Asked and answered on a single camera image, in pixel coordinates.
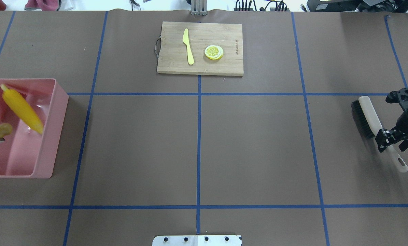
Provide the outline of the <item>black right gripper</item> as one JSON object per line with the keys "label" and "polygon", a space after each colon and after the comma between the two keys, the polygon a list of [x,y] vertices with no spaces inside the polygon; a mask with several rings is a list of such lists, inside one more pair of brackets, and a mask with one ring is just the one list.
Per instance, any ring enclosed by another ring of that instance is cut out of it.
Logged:
{"label": "black right gripper", "polygon": [[389,104],[399,104],[403,112],[397,119],[395,127],[391,130],[385,128],[379,130],[375,137],[377,148],[383,153],[388,146],[400,142],[398,147],[404,152],[408,149],[408,88],[390,92],[385,101]]}

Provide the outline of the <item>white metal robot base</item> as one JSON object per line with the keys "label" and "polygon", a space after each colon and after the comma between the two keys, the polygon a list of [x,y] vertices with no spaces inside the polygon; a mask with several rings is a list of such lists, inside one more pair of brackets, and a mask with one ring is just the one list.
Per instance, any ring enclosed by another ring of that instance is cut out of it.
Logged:
{"label": "white metal robot base", "polygon": [[153,246],[241,246],[240,235],[159,235]]}

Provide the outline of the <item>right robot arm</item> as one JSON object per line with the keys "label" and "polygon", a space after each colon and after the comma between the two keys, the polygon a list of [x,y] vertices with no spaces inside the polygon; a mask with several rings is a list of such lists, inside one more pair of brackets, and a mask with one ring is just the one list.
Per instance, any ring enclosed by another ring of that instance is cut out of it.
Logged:
{"label": "right robot arm", "polygon": [[380,128],[375,135],[377,148],[379,152],[387,152],[399,172],[407,172],[408,167],[404,160],[399,157],[398,152],[394,148],[390,148],[396,143],[399,143],[399,150],[404,152],[408,149],[408,88],[402,88],[397,91],[390,92],[385,101],[389,104],[399,104],[402,108],[402,114],[396,120],[396,124],[392,129]]}

